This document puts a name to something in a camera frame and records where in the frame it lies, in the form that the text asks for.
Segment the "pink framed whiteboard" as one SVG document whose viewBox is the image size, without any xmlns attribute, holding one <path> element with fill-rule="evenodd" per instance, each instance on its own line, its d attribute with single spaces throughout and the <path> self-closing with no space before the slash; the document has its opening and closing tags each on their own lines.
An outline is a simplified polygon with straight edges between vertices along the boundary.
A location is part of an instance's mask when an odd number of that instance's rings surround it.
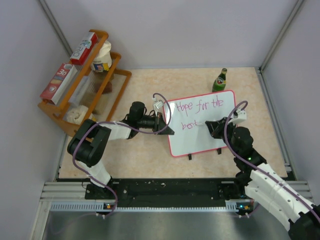
<svg viewBox="0 0 320 240">
<path fill-rule="evenodd" d="M 234 91 L 225 90 L 170 100 L 163 106 L 163 118 L 174 131 L 168 136 L 173 157 L 225 148 L 221 139 L 211 137 L 206 121 L 227 117 L 236 106 Z"/>
</svg>

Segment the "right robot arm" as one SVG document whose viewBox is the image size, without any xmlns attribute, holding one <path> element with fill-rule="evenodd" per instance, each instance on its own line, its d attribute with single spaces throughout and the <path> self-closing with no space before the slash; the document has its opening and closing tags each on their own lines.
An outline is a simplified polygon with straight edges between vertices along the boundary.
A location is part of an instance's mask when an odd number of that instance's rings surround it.
<svg viewBox="0 0 320 240">
<path fill-rule="evenodd" d="M 248 128 L 227 122 L 206 121 L 209 134 L 223 140 L 234 155 L 240 170 L 235 177 L 233 192 L 239 198 L 249 197 L 265 208 L 287 230 L 292 240 L 320 238 L 320 207 L 304 198 L 279 177 L 253 147 Z"/>
</svg>

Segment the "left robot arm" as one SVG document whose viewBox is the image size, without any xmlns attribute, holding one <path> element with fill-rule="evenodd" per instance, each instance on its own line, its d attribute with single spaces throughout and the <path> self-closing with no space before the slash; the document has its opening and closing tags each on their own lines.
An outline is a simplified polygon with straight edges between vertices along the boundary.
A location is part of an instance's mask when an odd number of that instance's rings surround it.
<svg viewBox="0 0 320 240">
<path fill-rule="evenodd" d="M 151 129 L 151 135 L 175 134 L 161 112 L 155 108 L 147 114 L 145 104 L 135 101 L 121 121 L 96 122 L 86 119 L 69 142 L 67 152 L 72 156 L 73 165 L 90 177 L 91 183 L 96 185 L 97 194 L 102 198 L 109 198 L 114 191 L 109 183 L 112 177 L 101 161 L 107 143 L 132 139 L 141 132 L 140 129 Z"/>
</svg>

